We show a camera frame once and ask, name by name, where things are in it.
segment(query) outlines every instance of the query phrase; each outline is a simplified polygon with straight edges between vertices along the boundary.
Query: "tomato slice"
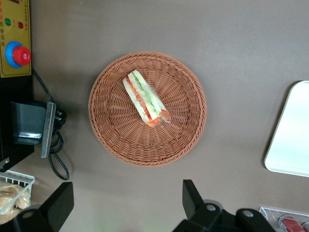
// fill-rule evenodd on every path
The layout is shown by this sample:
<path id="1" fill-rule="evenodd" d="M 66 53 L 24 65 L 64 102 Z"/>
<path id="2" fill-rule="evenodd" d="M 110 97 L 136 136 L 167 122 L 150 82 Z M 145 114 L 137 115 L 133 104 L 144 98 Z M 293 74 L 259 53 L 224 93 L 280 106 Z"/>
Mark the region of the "tomato slice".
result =
<path id="1" fill-rule="evenodd" d="M 149 120 L 148 122 L 146 122 L 146 124 L 150 127 L 155 127 L 156 125 L 161 124 L 162 119 L 160 117 L 157 117 L 154 120 Z"/>
<path id="2" fill-rule="evenodd" d="M 166 110 L 161 110 L 160 115 L 164 117 L 167 121 L 170 121 L 172 115 L 169 114 Z"/>
<path id="3" fill-rule="evenodd" d="M 130 79 L 127 77 L 126 81 L 128 82 L 128 84 L 130 85 L 131 90 L 133 91 L 134 95 L 136 96 L 136 99 L 139 101 L 140 105 L 143 107 L 145 114 L 147 115 L 149 120 L 151 119 L 150 113 L 147 109 L 147 106 L 144 102 L 144 100 L 142 99 L 141 95 L 136 91 L 136 89 L 134 88 L 133 84 L 131 83 Z"/>

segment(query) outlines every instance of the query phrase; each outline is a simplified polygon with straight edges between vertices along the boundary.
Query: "sandwich slice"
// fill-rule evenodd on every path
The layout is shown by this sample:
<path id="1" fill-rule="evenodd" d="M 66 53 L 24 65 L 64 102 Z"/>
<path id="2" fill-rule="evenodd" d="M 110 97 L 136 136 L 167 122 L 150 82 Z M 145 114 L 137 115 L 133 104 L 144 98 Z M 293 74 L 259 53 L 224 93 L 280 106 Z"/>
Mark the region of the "sandwich slice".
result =
<path id="1" fill-rule="evenodd" d="M 126 91 L 142 120 L 150 127 L 170 122 L 171 115 L 139 71 L 134 70 L 123 80 Z"/>

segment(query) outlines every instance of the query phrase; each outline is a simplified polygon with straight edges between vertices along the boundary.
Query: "red object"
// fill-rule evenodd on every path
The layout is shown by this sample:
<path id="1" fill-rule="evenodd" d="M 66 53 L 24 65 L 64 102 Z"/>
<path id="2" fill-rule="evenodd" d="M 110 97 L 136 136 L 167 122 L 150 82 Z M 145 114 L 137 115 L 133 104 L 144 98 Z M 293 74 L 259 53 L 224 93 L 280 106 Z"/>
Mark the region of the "red object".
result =
<path id="1" fill-rule="evenodd" d="M 287 232 L 306 232 L 291 215 L 284 215 L 279 219 L 279 225 Z"/>
<path id="2" fill-rule="evenodd" d="M 23 24 L 22 22 L 18 22 L 18 27 L 19 27 L 20 29 L 22 29 L 22 28 L 24 28 L 24 24 Z"/>
<path id="3" fill-rule="evenodd" d="M 12 55 L 14 62 L 19 65 L 27 65 L 31 61 L 30 51 L 26 47 L 16 46 Z"/>

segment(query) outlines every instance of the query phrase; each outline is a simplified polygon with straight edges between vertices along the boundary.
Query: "red button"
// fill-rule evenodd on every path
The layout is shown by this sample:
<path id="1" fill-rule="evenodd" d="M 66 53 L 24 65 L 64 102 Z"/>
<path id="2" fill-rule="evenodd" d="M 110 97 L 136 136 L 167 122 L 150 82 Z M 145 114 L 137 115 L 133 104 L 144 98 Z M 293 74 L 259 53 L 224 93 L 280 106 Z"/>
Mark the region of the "red button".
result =
<path id="1" fill-rule="evenodd" d="M 16 64 L 27 65 L 30 63 L 31 54 L 26 47 L 16 46 L 13 50 L 13 60 Z"/>
<path id="2" fill-rule="evenodd" d="M 24 28 L 24 24 L 23 24 L 22 22 L 18 22 L 18 27 L 19 27 L 20 29 L 22 29 L 22 28 Z"/>

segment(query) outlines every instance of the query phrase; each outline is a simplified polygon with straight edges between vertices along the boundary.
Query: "small green indicator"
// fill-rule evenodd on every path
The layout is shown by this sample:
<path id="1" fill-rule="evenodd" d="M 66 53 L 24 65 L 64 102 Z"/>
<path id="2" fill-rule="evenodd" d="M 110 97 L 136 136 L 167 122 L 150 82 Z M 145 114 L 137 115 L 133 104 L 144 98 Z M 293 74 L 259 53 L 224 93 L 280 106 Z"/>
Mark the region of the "small green indicator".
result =
<path id="1" fill-rule="evenodd" d="M 9 18 L 6 18 L 5 20 L 5 24 L 10 26 L 12 24 L 11 20 Z"/>

